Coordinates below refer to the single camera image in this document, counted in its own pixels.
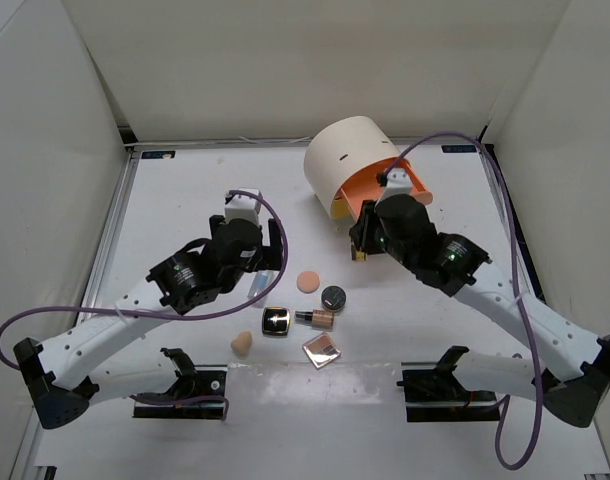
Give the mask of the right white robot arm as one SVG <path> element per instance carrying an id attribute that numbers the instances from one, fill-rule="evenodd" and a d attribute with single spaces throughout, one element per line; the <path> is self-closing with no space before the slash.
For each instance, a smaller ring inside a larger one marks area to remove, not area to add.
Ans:
<path id="1" fill-rule="evenodd" d="M 354 254 L 388 254 L 418 281 L 476 310 L 529 349 L 530 358 L 520 360 L 449 348 L 432 370 L 440 396 L 493 391 L 538 402 L 566 424 L 590 425 L 610 390 L 610 335 L 585 330 L 519 292 L 484 249 L 437 231 L 410 195 L 364 201 L 350 238 Z"/>

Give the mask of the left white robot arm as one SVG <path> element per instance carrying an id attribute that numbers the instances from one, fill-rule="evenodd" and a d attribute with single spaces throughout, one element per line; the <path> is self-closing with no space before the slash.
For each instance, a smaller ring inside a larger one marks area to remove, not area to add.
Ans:
<path id="1" fill-rule="evenodd" d="M 246 273 L 286 267 L 287 240 L 276 218 L 262 228 L 221 215 L 210 219 L 210 238 L 186 244 L 154 266 L 113 308 L 56 337 L 18 342 L 14 355 L 41 426 L 63 427 L 91 406 L 130 397 L 144 404 L 176 406 L 212 401 L 190 357 L 163 347 L 129 365 L 117 355 L 168 322 L 186 320 L 196 308 L 230 293 Z"/>

